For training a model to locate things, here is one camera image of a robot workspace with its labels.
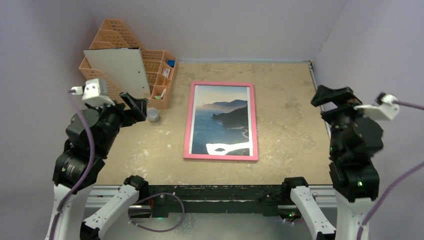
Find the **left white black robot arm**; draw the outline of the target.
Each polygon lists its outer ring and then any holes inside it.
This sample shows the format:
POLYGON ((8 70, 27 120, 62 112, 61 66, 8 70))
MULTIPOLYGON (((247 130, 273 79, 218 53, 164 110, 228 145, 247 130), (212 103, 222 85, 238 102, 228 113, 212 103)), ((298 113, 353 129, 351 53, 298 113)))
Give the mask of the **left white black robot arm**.
POLYGON ((116 196, 84 217, 87 200, 120 129, 147 118, 146 98, 134 98, 127 92, 120 97, 122 103, 87 104, 85 109, 77 109, 67 126, 67 140, 52 177, 54 203, 48 240, 100 240, 131 204, 148 201, 148 182, 132 175, 116 196))

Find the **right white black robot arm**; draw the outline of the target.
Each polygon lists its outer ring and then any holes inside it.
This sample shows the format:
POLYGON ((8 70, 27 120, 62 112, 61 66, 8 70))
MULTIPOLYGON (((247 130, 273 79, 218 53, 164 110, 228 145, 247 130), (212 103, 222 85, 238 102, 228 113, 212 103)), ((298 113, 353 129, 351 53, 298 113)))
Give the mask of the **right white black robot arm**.
POLYGON ((330 126, 329 175, 337 204, 336 225, 331 224, 314 199, 303 177, 287 177, 280 196, 294 204, 314 240, 366 240, 367 214, 377 201, 379 174, 372 157, 383 148, 383 129, 367 117, 361 101, 349 87, 331 89, 319 85, 311 100, 314 107, 333 103, 322 111, 330 126))

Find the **blue mountain photo print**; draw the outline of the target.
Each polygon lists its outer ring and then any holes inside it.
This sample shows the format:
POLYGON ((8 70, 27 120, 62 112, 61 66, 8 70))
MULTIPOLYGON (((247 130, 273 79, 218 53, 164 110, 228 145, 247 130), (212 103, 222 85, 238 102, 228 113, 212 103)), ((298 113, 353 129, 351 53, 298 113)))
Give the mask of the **blue mountain photo print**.
POLYGON ((188 154, 252 156, 251 128, 249 86, 194 86, 188 154))

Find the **pink wooden photo frame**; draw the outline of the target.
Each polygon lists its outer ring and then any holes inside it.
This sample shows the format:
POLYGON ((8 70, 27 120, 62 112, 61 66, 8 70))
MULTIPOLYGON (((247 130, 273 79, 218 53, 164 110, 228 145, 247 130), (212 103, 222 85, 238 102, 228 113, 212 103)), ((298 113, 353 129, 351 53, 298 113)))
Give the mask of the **pink wooden photo frame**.
POLYGON ((256 120, 256 106, 255 106, 255 91, 253 83, 242 83, 242 82, 218 82, 218 81, 194 81, 190 88, 190 99, 188 104, 188 115, 187 125, 185 133, 185 142, 183 157, 186 160, 216 160, 216 161, 245 161, 245 162, 256 162, 259 159, 258 151, 258 137, 257 137, 257 120, 256 120), (191 113, 192 104, 194 98, 194 86, 195 85, 229 85, 229 86, 248 86, 250 88, 250 104, 251 104, 251 139, 253 142, 252 155, 251 156, 217 156, 217 155, 197 155, 188 153, 189 136, 190 136, 190 125, 191 125, 191 113))

